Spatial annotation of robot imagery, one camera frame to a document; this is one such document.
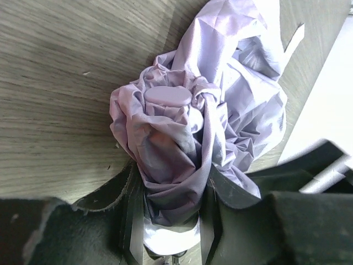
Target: fabric fold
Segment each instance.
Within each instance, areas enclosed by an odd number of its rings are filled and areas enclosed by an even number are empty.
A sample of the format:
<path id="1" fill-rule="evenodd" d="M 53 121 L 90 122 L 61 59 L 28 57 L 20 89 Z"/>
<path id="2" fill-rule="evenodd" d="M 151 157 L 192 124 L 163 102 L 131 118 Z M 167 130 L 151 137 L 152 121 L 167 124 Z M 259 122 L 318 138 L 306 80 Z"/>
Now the fabric fold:
<path id="1" fill-rule="evenodd" d="M 277 80 L 286 64 L 278 0 L 211 0 L 176 51 L 112 92 L 110 128 L 138 164 L 149 235 L 154 224 L 182 225 L 197 213 L 212 163 L 260 197 L 244 172 L 283 138 L 287 97 Z M 154 87 L 186 88 L 191 103 L 149 102 Z"/>

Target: white plastic piece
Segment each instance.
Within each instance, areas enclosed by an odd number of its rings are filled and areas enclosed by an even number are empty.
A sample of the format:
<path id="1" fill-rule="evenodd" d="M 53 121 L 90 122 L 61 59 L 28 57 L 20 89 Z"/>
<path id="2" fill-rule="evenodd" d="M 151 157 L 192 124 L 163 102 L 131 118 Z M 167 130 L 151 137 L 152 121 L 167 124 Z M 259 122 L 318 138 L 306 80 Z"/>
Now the white plastic piece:
<path id="1" fill-rule="evenodd" d="M 189 121 L 191 125 L 191 132 L 193 134 L 197 133 L 204 127 L 204 117 L 202 116 L 202 113 L 198 109 L 192 106 L 190 106 L 188 115 L 189 115 Z"/>
<path id="2" fill-rule="evenodd" d="M 152 87 L 145 92 L 148 102 L 168 107 L 183 107 L 191 103 L 192 94 L 185 87 Z"/>
<path id="3" fill-rule="evenodd" d="M 200 220 L 195 227 L 186 232 L 173 232 L 159 226 L 153 226 L 152 222 L 144 219 L 144 244 L 161 256 L 168 256 L 189 250 L 200 242 Z"/>

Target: white surface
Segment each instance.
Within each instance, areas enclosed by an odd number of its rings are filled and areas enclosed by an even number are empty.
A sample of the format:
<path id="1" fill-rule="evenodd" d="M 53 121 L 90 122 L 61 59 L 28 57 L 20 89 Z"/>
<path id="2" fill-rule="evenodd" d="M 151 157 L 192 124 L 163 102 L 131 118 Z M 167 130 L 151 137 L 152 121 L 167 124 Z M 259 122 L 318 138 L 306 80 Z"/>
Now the white surface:
<path id="1" fill-rule="evenodd" d="M 353 155 L 353 17 L 348 17 L 280 157 L 283 163 L 320 139 Z M 353 168 L 353 161 L 347 163 Z"/>

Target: oval button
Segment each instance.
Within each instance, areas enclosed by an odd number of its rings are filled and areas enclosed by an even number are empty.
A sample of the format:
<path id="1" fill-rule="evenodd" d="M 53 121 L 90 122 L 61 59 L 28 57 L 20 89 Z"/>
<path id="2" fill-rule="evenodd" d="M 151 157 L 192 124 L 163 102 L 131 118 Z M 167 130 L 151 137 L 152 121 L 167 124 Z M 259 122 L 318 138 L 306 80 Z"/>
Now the oval button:
<path id="1" fill-rule="evenodd" d="M 185 87 L 152 87 L 145 92 L 148 102 L 168 107 L 183 107 L 191 103 L 192 94 Z"/>

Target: wooden surface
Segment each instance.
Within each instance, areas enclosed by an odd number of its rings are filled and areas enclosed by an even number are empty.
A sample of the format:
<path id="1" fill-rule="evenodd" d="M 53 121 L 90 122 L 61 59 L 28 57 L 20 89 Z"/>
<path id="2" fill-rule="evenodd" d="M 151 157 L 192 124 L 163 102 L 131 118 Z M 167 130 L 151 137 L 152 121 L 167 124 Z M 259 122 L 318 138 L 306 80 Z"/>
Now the wooden surface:
<path id="1" fill-rule="evenodd" d="M 175 49 L 206 2 L 1 1 L 0 195 L 73 202 L 117 174 L 127 156 L 109 130 L 110 93 Z M 253 169 L 276 163 L 349 6 L 281 1 L 284 45 L 301 23 L 306 38 L 280 80 L 289 99 L 286 137 Z M 200 264 L 193 253 L 186 264 Z"/>

